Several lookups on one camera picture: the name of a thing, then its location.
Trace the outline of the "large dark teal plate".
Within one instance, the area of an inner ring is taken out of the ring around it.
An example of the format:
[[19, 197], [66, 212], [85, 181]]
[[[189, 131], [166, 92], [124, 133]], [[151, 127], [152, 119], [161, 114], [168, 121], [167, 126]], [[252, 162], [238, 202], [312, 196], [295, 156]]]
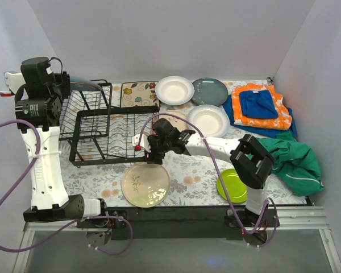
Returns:
[[89, 91], [99, 92], [102, 91], [102, 87], [93, 81], [87, 80], [83, 77], [69, 76], [70, 89], [75, 91]]

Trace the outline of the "cream green plate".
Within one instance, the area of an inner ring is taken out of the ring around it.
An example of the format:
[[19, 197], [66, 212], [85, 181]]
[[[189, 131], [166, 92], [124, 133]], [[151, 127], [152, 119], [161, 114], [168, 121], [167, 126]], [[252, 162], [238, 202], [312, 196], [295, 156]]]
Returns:
[[122, 192], [126, 200], [140, 208], [163, 202], [170, 190], [168, 171], [161, 165], [136, 163], [124, 174]]

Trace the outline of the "black wire dish rack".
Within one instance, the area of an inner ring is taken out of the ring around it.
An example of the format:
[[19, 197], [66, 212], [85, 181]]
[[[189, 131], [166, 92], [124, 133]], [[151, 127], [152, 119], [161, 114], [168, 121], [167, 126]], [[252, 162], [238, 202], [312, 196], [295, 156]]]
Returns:
[[121, 107], [121, 86], [107, 80], [92, 80], [102, 91], [75, 91], [64, 101], [60, 118], [60, 150], [76, 167], [136, 163], [144, 158], [135, 151], [132, 137], [141, 130], [153, 134], [145, 121], [160, 106]]

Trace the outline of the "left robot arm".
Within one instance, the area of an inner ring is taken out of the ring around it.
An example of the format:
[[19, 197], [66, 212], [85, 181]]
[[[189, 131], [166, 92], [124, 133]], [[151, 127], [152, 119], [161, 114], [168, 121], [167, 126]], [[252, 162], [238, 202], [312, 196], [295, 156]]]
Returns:
[[51, 59], [34, 57], [22, 61], [20, 72], [6, 72], [9, 90], [15, 96], [17, 125], [27, 150], [32, 198], [24, 211], [26, 222], [54, 222], [90, 217], [99, 228], [109, 223], [101, 198], [68, 195], [60, 167], [60, 116], [63, 101], [70, 95], [69, 75], [54, 73]]

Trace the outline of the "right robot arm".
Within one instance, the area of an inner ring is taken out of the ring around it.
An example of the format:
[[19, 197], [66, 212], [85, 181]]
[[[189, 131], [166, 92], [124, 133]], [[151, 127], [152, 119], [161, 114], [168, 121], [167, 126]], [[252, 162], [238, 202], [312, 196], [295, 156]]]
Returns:
[[263, 145], [252, 135], [240, 139], [224, 139], [205, 136], [196, 125], [189, 123], [190, 129], [179, 131], [165, 119], [165, 114], [157, 114], [152, 125], [153, 134], [143, 132], [133, 137], [135, 150], [145, 150], [147, 163], [162, 164], [167, 152], [179, 155], [207, 156], [213, 164], [217, 160], [230, 163], [247, 187], [247, 203], [244, 208], [247, 222], [257, 229], [267, 218], [265, 212], [272, 199], [268, 197], [268, 178], [275, 160]]

